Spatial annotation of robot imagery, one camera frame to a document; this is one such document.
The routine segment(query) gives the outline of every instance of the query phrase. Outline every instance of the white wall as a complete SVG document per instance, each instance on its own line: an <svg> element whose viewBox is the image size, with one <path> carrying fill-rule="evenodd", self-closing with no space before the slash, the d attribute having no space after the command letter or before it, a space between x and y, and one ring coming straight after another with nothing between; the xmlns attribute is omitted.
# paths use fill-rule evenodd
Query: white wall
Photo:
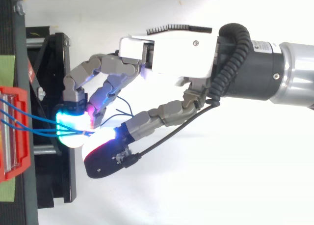
<svg viewBox="0 0 314 225"><path fill-rule="evenodd" d="M72 67L92 54L113 52L128 33L166 23L208 26L218 33L222 25L237 22L255 40L314 45L313 0L27 3L27 26L56 26L71 38ZM86 90L95 90L103 81L98 77ZM121 96L137 113L181 98L182 92L138 78ZM108 115L115 106L127 110L117 101ZM313 122L314 112L306 108L223 99L221 107L136 165L107 178L88 178L78 150L78 197L71 204L39 210L40 225L312 225ZM171 130L160 128L131 147L140 151Z"/></svg>

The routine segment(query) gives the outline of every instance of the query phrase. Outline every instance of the screw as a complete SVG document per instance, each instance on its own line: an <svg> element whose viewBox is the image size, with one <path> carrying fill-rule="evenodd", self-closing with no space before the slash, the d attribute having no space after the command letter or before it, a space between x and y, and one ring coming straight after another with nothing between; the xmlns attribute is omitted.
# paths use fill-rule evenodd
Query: screw
<svg viewBox="0 0 314 225"><path fill-rule="evenodd" d="M19 0L15 6L14 6L15 12L17 12L19 15L25 15L26 14L26 4L25 1Z"/></svg>
<svg viewBox="0 0 314 225"><path fill-rule="evenodd" d="M37 89L37 97L40 101L42 101L44 99L44 97L46 96L46 93L44 92L42 87L39 87Z"/></svg>
<svg viewBox="0 0 314 225"><path fill-rule="evenodd" d="M65 39L64 45L65 45L66 47L70 47L70 46L71 46L71 40L70 40L68 37Z"/></svg>
<svg viewBox="0 0 314 225"><path fill-rule="evenodd" d="M274 74L273 78L274 78L274 80L278 80L280 78L280 75L276 73L276 74Z"/></svg>

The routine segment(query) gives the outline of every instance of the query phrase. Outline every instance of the silver metal cylinder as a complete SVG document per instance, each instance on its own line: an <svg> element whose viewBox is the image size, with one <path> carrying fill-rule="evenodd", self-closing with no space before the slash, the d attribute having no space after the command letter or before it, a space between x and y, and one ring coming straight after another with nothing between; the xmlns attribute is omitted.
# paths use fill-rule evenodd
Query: silver metal cylinder
<svg viewBox="0 0 314 225"><path fill-rule="evenodd" d="M44 43L44 38L28 38L26 39L27 48L41 48Z"/></svg>
<svg viewBox="0 0 314 225"><path fill-rule="evenodd" d="M310 107L314 104L314 46L284 42L279 45L285 71L274 104Z"/></svg>
<svg viewBox="0 0 314 225"><path fill-rule="evenodd" d="M53 155L56 154L53 145L35 145L34 155Z"/></svg>

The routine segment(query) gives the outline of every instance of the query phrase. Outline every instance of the black metal frame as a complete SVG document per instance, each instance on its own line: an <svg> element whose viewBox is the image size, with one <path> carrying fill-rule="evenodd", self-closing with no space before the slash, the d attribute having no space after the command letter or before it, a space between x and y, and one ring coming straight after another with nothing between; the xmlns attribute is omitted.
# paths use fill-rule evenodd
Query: black metal frame
<svg viewBox="0 0 314 225"><path fill-rule="evenodd" d="M20 0L0 0L0 55L15 56L14 86L25 89L29 100L25 18L14 11L18 1ZM31 166L15 178L14 202L0 202L1 225L38 224L32 135L29 140Z"/></svg>
<svg viewBox="0 0 314 225"><path fill-rule="evenodd" d="M38 34L41 27L27 28L26 36ZM28 48L27 53L33 66L36 78L31 83L32 114L55 120L56 112L62 107L63 78L70 72L68 37L63 33L46 34L43 27L40 36L45 40L40 48ZM43 101L37 98L39 87L45 91ZM33 120L33 128L55 128ZM68 148L54 138L34 135L34 147L37 145L53 145L55 154L36 154L36 186L38 208L54 206L53 198L63 197L64 202L72 202L76 198L75 156L74 149Z"/></svg>

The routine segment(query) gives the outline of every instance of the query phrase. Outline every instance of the robotic hand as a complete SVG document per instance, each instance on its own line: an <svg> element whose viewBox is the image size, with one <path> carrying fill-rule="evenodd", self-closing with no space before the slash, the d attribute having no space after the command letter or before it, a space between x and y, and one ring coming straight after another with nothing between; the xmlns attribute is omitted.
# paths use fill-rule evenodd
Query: robotic hand
<svg viewBox="0 0 314 225"><path fill-rule="evenodd" d="M100 72L108 78L87 103L82 85ZM115 128L111 137L106 137L106 128L90 136L83 146L83 159L92 178L135 164L198 116L218 107L222 96L310 108L314 104L314 46L251 41L239 24L223 26L218 37L211 28L167 25L149 29L147 35L124 37L119 55L95 55L73 69L64 78L63 111L86 111L92 128L97 128L108 104L139 74L147 80L166 75L174 85L190 85L183 101L140 112ZM205 103L209 106L201 110ZM143 152L132 154L130 143L158 127L174 125L180 126Z"/></svg>

